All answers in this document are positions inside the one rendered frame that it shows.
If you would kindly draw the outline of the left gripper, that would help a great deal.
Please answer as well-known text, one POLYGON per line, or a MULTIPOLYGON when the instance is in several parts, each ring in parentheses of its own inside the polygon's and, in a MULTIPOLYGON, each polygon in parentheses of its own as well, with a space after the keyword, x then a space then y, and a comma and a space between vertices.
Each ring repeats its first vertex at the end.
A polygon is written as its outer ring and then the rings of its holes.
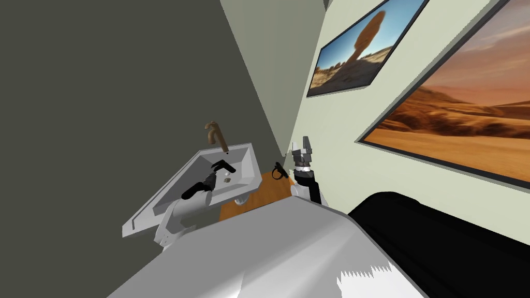
POLYGON ((217 175, 216 172, 224 169, 229 173, 235 173, 236 169, 225 161, 218 161, 211 166, 213 172, 210 173, 202 182, 204 191, 213 191, 216 186, 217 175))

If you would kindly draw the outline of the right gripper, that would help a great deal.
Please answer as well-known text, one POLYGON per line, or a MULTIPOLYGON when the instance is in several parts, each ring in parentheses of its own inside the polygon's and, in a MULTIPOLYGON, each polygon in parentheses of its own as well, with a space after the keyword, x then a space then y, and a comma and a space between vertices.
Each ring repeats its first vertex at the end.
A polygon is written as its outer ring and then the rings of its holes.
POLYGON ((312 161, 312 147, 308 136, 303 136, 303 149, 299 149, 296 142, 292 142, 292 157, 295 169, 310 169, 312 161))

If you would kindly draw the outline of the white sink basin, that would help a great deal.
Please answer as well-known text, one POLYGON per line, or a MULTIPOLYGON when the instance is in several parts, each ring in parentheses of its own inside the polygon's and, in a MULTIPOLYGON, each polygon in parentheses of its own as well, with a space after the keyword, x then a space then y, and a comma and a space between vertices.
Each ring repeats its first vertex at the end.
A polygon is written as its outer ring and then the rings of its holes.
POLYGON ((157 227, 167 208, 174 201, 177 202, 178 211, 186 204, 197 205, 198 198, 181 202, 182 193, 192 187, 193 184, 203 181, 208 174, 212 173, 212 166, 221 159, 235 168, 235 172, 226 175, 227 170, 225 169, 217 171, 212 199, 208 205, 202 207, 203 210, 217 207, 226 201, 248 198, 250 193, 256 192, 262 178, 252 145, 245 143, 229 146, 228 149, 227 153, 223 152, 220 147, 198 151, 126 221, 121 229, 122 237, 137 235, 157 227))

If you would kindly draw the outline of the brown faucet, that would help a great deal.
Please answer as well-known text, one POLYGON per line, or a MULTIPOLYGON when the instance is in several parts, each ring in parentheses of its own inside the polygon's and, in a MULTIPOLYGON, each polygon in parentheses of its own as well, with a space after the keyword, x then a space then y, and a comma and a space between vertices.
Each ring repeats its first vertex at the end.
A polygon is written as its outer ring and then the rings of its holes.
POLYGON ((213 145, 217 142, 220 144, 221 149, 225 154, 229 154, 229 149, 224 136, 221 132, 219 124, 215 121, 211 121, 205 125, 205 129, 208 131, 208 144, 213 145))

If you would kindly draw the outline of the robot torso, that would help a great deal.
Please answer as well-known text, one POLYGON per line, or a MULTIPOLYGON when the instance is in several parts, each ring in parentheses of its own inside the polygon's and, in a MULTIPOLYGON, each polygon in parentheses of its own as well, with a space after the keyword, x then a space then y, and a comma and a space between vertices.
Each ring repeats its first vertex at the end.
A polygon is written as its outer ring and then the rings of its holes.
POLYGON ((428 298, 342 213, 291 196, 194 229, 108 298, 428 298))

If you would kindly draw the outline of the framed rock desert picture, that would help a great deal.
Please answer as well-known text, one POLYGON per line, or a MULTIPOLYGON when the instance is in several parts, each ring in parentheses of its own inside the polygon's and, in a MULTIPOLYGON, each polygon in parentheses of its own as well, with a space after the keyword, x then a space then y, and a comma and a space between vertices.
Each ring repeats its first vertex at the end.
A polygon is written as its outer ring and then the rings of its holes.
POLYGON ((370 85, 430 0, 384 0, 319 51, 307 97, 370 85))

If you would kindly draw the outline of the framed sand dune picture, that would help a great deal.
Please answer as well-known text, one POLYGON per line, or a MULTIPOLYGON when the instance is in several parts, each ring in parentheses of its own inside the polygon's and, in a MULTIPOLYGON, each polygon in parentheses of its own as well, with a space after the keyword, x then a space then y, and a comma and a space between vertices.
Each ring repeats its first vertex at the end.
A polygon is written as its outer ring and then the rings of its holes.
POLYGON ((530 190, 530 0, 499 0, 359 142, 530 190))

